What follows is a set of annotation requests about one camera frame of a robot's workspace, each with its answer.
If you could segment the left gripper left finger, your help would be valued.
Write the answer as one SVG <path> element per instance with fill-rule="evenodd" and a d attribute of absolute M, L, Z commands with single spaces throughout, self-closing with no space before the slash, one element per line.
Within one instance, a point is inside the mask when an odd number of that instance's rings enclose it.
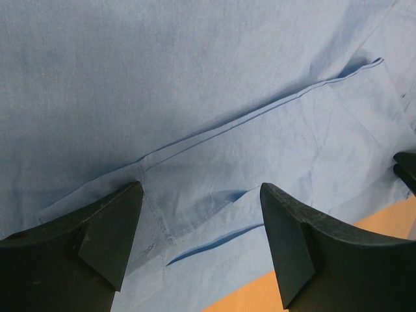
<path fill-rule="evenodd" d="M 110 311 L 142 207 L 139 182 L 1 240 L 2 311 Z"/>

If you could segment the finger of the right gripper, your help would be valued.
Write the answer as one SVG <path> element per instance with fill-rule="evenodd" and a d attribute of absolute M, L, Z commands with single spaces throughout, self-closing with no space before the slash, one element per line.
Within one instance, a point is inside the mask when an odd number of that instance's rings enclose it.
<path fill-rule="evenodd" d="M 414 151 L 403 151 L 394 155 L 393 159 L 396 164 L 393 171 L 404 184 L 409 188 L 411 193 L 416 192 L 416 154 Z"/>

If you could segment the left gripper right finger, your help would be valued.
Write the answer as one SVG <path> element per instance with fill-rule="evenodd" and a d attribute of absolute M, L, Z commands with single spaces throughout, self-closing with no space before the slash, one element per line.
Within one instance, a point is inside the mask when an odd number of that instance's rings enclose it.
<path fill-rule="evenodd" d="M 415 242 L 360 229 L 263 183 L 261 209 L 289 311 L 414 311 Z"/>

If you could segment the light blue long sleeve shirt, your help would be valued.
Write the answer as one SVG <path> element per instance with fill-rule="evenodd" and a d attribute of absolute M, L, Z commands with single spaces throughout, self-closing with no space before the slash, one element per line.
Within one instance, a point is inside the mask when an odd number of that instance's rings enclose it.
<path fill-rule="evenodd" d="M 414 1 L 1 2 L 1 236 L 139 181 L 114 311 L 270 272 L 263 183 L 351 224 L 407 199 L 414 148 Z"/>

